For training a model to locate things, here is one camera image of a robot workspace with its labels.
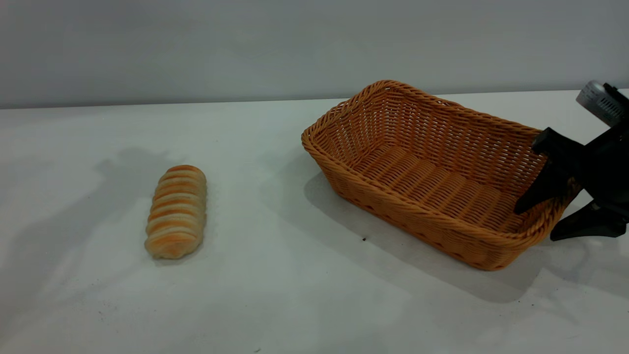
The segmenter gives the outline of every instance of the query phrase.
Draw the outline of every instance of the table surface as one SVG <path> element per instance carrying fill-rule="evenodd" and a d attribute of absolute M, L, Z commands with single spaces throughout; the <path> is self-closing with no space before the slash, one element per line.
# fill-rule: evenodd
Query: table surface
<path fill-rule="evenodd" d="M 576 96 L 443 95 L 587 142 L 606 126 Z M 0 353 L 626 351 L 628 238 L 459 263 L 332 192 L 300 135 L 339 101 L 0 111 Z M 156 261 L 152 192 L 184 163 L 205 241 Z"/>

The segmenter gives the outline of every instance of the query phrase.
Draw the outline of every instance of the gray wall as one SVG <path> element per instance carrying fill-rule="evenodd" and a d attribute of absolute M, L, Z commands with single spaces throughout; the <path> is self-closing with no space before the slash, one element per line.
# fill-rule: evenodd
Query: gray wall
<path fill-rule="evenodd" d="M 0 0 L 0 106 L 629 86 L 628 0 Z"/>

